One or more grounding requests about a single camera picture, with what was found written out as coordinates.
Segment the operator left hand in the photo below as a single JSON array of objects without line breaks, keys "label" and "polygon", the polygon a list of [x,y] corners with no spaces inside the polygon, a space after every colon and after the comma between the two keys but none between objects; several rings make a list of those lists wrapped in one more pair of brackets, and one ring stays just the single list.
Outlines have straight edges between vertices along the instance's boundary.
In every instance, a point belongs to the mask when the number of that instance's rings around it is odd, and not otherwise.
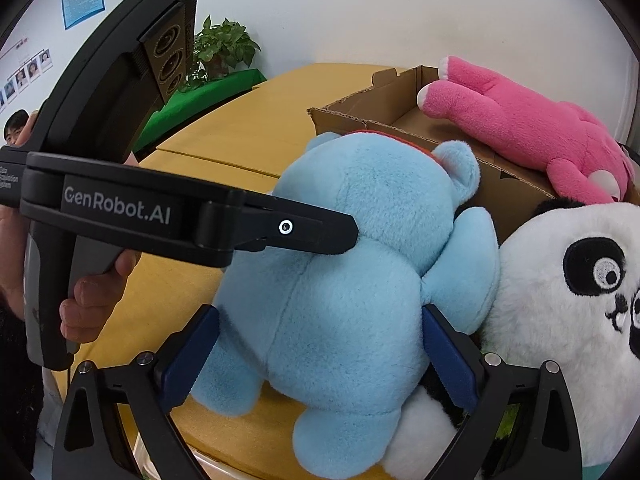
[{"label": "operator left hand", "polygon": [[[1,304],[24,320],[23,269],[27,221],[7,206],[1,207]],[[95,341],[122,300],[128,278],[141,254],[124,250],[105,274],[87,275],[77,281],[70,298],[60,305],[61,333],[69,341]]]}]

